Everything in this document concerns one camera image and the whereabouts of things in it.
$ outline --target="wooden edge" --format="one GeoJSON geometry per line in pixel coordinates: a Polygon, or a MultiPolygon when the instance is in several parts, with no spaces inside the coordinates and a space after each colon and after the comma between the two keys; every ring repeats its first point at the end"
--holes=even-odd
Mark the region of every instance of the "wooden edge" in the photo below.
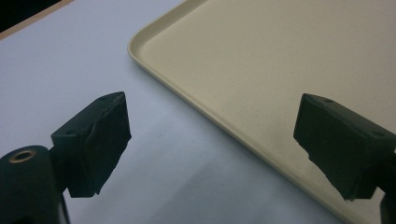
{"type": "Polygon", "coordinates": [[[20,23],[6,29],[5,31],[3,31],[2,33],[0,33],[0,40],[8,37],[9,35],[12,35],[14,33],[17,33],[19,30],[25,28],[26,26],[32,24],[35,21],[41,20],[42,18],[48,16],[50,13],[58,10],[61,7],[64,7],[66,5],[69,5],[69,3],[73,2],[74,0],[61,0],[60,2],[47,7],[46,9],[38,12],[37,14],[33,15],[32,17],[21,21],[20,23]]]}

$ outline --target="table surface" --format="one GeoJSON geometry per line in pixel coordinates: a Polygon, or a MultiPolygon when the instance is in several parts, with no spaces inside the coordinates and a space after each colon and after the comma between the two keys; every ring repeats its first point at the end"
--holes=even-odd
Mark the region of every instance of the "table surface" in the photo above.
{"type": "Polygon", "coordinates": [[[179,3],[74,1],[1,40],[0,156],[125,91],[132,139],[100,195],[64,193],[72,223],[341,223],[129,57],[179,3]]]}

